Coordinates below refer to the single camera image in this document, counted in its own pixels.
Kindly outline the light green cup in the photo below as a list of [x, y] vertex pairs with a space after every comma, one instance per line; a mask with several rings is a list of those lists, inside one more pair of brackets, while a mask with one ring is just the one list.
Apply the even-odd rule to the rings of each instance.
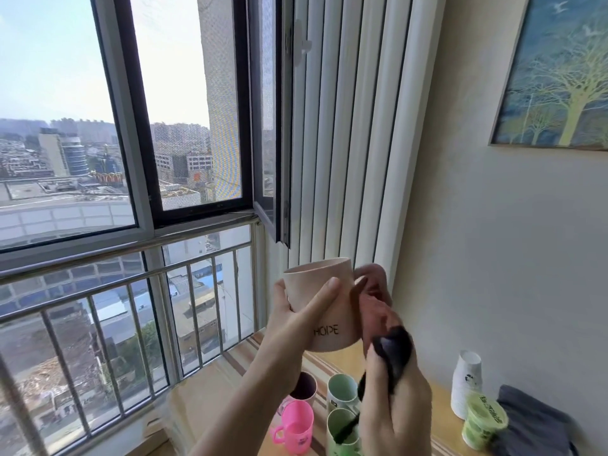
[[332, 410], [326, 419], [326, 456], [363, 456], [358, 425], [355, 424], [344, 440], [339, 440], [341, 431], [350, 425], [356, 415], [347, 408]]
[[326, 389], [328, 415], [338, 408], [348, 409], [354, 414], [359, 410], [358, 383], [350, 375], [344, 373], [332, 375]]

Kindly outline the open black window sash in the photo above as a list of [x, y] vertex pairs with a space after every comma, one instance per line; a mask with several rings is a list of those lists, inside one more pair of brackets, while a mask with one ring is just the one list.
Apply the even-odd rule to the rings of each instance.
[[247, 0], [253, 205], [276, 243], [291, 240], [295, 0]]

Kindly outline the beige cup with handle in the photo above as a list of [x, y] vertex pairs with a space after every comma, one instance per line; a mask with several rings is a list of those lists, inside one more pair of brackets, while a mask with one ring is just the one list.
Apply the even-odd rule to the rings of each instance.
[[331, 278], [340, 280], [340, 295], [315, 325], [309, 352], [339, 351], [360, 339], [359, 310], [353, 307], [350, 295], [354, 286], [352, 261], [347, 257], [316, 261], [290, 268], [283, 274], [286, 296], [296, 313], [304, 309]]

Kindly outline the grey window frame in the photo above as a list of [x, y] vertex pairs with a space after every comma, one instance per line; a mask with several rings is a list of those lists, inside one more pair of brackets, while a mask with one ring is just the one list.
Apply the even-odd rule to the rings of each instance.
[[85, 257], [109, 256], [111, 252], [134, 252], [162, 243], [216, 232], [236, 226], [246, 219], [262, 216], [255, 198], [262, 190], [262, 123], [254, 99], [261, 87], [254, 83], [252, 60], [260, 55], [251, 50], [253, 0], [230, 0], [227, 35], [214, 34], [232, 57], [235, 112], [222, 118], [217, 140], [222, 146], [235, 142], [234, 179], [240, 196], [201, 206], [164, 210], [155, 167], [150, 129], [148, 95], [141, 69], [141, 49], [131, 0], [89, 0], [104, 86], [108, 91], [123, 156], [134, 224], [98, 233], [79, 233], [24, 247], [0, 250], [0, 278], [28, 278], [29, 273], [54, 271]]

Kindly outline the metal window railing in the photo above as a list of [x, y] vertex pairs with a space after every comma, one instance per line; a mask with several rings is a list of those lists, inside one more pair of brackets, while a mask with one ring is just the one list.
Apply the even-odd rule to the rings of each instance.
[[258, 328], [256, 221], [0, 272], [0, 456], [126, 454]]

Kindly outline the city buildings outside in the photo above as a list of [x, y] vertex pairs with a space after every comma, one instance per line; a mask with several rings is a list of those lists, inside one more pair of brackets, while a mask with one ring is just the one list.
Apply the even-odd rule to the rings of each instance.
[[[240, 196], [230, 0], [131, 0], [164, 210]], [[134, 224], [89, 0], [0, 0], [0, 250]]]

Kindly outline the dark purple cup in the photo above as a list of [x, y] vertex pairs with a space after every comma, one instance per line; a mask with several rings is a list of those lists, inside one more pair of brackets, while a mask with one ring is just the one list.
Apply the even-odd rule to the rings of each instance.
[[317, 382], [315, 377], [306, 371], [301, 371], [296, 386], [279, 405], [277, 415], [281, 416], [286, 406], [293, 401], [307, 402], [312, 407], [314, 405], [316, 394]]

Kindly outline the white vertical blinds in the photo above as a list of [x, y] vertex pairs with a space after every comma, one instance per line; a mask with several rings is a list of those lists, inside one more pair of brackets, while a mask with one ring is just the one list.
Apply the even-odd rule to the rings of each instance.
[[396, 281], [447, 0], [295, 0], [285, 264], [347, 257]]

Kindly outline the framed tree painting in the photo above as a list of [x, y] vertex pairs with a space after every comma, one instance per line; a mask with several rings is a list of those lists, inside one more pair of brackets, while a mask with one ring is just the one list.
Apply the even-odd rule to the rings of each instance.
[[490, 144], [608, 153], [608, 0], [526, 0]]

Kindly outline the black brush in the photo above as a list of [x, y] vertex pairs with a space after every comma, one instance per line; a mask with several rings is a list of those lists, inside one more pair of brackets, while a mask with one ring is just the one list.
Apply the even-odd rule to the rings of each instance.
[[[389, 398], [394, 395], [395, 386], [399, 382], [412, 355], [413, 343], [407, 330], [403, 326], [391, 327], [385, 336], [375, 336], [371, 340], [371, 345], [376, 354], [383, 360], [388, 374]], [[358, 399], [362, 401], [365, 393], [366, 373], [363, 374], [358, 383]], [[355, 414], [337, 434], [335, 441], [337, 444], [344, 444], [348, 437], [354, 432], [359, 424], [360, 412]]]

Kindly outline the person's left hand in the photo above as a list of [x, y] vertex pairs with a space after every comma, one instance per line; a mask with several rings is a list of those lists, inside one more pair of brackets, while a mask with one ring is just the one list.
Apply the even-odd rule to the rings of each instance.
[[283, 280], [274, 284], [274, 307], [270, 315], [263, 343], [256, 360], [260, 360], [263, 370], [268, 372], [294, 372], [299, 375], [301, 358], [313, 341], [315, 328], [295, 328], [292, 325], [293, 312], [287, 299]]

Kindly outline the grey folded cloth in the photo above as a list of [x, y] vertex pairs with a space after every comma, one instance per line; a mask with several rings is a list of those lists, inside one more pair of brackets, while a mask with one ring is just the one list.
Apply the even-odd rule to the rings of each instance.
[[492, 456], [580, 456], [568, 414], [506, 384], [499, 388], [497, 401], [508, 426], [491, 441]]

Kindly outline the person's left forearm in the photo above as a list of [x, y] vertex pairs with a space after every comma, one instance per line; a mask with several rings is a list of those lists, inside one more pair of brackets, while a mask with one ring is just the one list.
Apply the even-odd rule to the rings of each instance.
[[298, 376], [265, 371], [256, 359], [258, 352], [238, 390], [189, 456], [258, 455], [276, 410], [296, 386], [301, 371], [301, 363]]

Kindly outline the person's right hand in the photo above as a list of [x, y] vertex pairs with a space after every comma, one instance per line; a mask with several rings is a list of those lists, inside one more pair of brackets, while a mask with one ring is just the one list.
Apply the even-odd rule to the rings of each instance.
[[371, 344], [363, 352], [366, 385], [358, 426], [363, 456], [431, 456], [432, 389], [415, 347], [391, 398], [383, 360]]

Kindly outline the stack of white paper cups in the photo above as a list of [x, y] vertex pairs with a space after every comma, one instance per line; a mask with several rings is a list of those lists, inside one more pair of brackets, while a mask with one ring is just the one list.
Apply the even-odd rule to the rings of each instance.
[[461, 350], [452, 376], [451, 408], [461, 420], [467, 417], [467, 398], [483, 388], [482, 360], [473, 351]]

